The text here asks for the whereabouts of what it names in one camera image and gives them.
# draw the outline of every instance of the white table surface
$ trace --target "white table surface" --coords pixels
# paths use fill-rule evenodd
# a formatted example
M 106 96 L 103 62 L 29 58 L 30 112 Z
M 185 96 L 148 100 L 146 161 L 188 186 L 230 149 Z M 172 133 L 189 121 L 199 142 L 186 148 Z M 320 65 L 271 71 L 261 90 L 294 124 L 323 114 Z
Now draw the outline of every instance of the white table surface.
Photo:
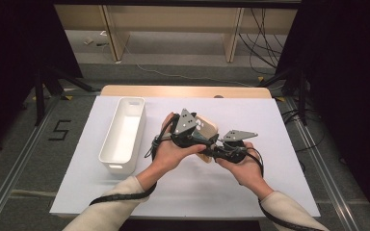
M 110 173 L 98 160 L 119 99 L 95 99 L 51 214 L 77 216 L 93 199 L 127 177 Z M 320 217 L 274 99 L 146 97 L 145 130 L 133 175 L 150 164 L 151 158 L 144 155 L 167 114 L 180 114 L 183 108 L 215 122 L 220 138 L 232 129 L 257 133 L 258 137 L 246 141 L 260 151 L 269 185 L 293 197 L 312 216 Z M 240 186 L 230 172 L 192 155 L 158 181 L 149 201 L 140 204 L 132 218 L 258 219 L 264 215 L 257 197 Z

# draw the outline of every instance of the white sleeve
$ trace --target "white sleeve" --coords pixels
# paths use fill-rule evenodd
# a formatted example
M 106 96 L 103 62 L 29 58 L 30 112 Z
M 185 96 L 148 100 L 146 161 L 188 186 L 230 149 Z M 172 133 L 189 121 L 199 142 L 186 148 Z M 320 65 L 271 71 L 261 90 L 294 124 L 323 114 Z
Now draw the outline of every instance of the white sleeve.
M 131 194 L 143 193 L 144 190 L 137 178 L 130 176 L 118 183 L 112 190 L 103 195 L 115 193 Z M 140 203 L 147 201 L 148 197 L 139 200 L 121 200 L 97 203 L 89 206 L 82 214 L 76 217 L 66 228 L 66 231 L 78 230 L 119 230 L 130 217 L 133 210 Z
M 316 230 L 329 230 L 315 220 L 299 203 L 282 192 L 272 192 L 270 195 L 266 196 L 260 204 L 263 210 L 272 217 L 283 220 L 290 225 L 300 225 Z M 271 218 L 270 220 L 275 224 L 278 230 L 292 230 L 276 224 Z

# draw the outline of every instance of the right hand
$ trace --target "right hand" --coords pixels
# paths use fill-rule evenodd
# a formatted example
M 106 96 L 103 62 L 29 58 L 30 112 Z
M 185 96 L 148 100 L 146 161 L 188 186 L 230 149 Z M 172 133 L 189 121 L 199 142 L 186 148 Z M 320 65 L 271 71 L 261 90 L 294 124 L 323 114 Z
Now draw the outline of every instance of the right hand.
M 245 147 L 253 147 L 251 142 L 245 141 Z M 248 149 L 248 152 L 252 156 L 260 160 L 258 154 L 252 150 Z M 273 190 L 267 185 L 266 181 L 263 179 L 260 166 L 251 157 L 246 156 L 243 161 L 238 164 L 233 164 L 225 159 L 217 158 L 216 162 L 221 166 L 229 170 L 240 185 L 243 185 L 254 192 L 259 199 L 263 199 L 268 194 L 272 193 Z

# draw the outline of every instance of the hand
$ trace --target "hand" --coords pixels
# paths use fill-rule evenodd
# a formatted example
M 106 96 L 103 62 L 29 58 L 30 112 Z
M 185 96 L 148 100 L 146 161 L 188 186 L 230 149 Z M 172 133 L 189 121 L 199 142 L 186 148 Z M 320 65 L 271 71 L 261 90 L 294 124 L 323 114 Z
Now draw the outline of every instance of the hand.
M 173 113 L 170 113 L 165 118 L 162 127 L 164 127 L 172 117 Z M 171 130 L 171 126 L 171 124 L 168 126 L 166 133 Z M 206 146 L 203 144 L 181 148 L 172 141 L 162 141 L 151 165 L 140 172 L 137 175 L 137 179 L 146 191 L 165 175 L 165 173 L 176 168 L 185 157 L 203 151 L 205 148 Z
M 245 142 L 245 147 L 253 147 L 251 142 Z M 258 154 L 252 150 L 248 149 L 248 152 L 252 156 L 260 160 Z M 225 159 L 217 158 L 216 162 L 221 166 L 229 170 L 239 184 L 246 186 L 252 192 L 254 192 L 259 199 L 265 198 L 268 194 L 272 193 L 273 190 L 267 185 L 266 181 L 263 179 L 260 166 L 251 157 L 246 156 L 243 161 L 238 164 L 233 164 Z

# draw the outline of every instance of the light beige object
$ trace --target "light beige object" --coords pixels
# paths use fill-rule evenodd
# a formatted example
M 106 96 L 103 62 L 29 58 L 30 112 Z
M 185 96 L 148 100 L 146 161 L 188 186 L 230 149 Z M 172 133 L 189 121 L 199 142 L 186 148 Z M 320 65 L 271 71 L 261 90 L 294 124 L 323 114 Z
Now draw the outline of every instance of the light beige object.
M 218 134 L 218 126 L 213 123 L 212 121 L 209 121 L 207 118 L 197 115 L 195 117 L 196 123 L 197 123 L 197 130 L 200 132 L 201 135 L 203 135 L 205 138 L 209 139 L 216 134 Z M 212 161 L 212 157 L 208 157 L 204 154 L 197 153 L 197 155 L 206 163 L 210 163 Z

